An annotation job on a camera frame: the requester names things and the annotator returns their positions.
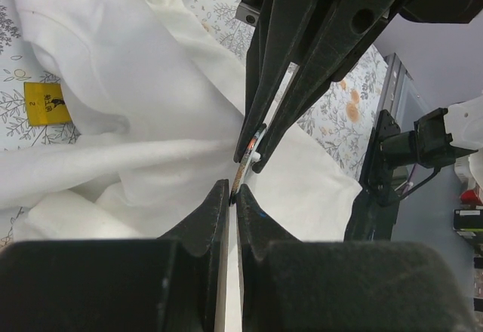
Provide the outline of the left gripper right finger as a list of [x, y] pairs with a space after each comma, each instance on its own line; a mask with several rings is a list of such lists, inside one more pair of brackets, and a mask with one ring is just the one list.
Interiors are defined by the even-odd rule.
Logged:
[[475, 331], [433, 249], [391, 241], [307, 242], [235, 198], [245, 331]]

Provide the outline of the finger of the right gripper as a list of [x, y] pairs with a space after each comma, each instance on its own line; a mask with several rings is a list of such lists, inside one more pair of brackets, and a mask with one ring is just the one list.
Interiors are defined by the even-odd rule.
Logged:
[[286, 131], [329, 88], [341, 80], [407, 0], [316, 0], [312, 16], [292, 53], [298, 66], [267, 128], [254, 165], [261, 172]]
[[239, 162], [274, 100], [316, 0], [251, 0], [260, 7], [246, 56], [245, 119], [234, 161]]

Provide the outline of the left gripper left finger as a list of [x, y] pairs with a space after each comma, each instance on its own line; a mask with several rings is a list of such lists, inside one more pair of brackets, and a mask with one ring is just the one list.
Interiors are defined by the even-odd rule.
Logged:
[[220, 331], [229, 183], [156, 239], [25, 241], [1, 253], [3, 331]]

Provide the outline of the white daisy print t-shirt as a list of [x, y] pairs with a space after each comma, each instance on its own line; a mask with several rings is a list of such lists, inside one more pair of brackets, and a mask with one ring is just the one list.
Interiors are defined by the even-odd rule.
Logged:
[[15, 0], [80, 137], [2, 154], [35, 241], [156, 239], [234, 171], [244, 76], [181, 0]]

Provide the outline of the round blue gold brooch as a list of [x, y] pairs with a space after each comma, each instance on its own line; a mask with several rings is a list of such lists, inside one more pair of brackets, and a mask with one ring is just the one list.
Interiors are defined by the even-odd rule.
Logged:
[[235, 174], [235, 179], [232, 184], [229, 203], [235, 204], [236, 195], [238, 194], [241, 185], [244, 183], [248, 171], [251, 169], [251, 165], [257, 163], [261, 159], [261, 154], [257, 151], [261, 140], [266, 134], [266, 124], [262, 124], [257, 132], [252, 137], [250, 143], [245, 150], [244, 155], [238, 166], [238, 170]]

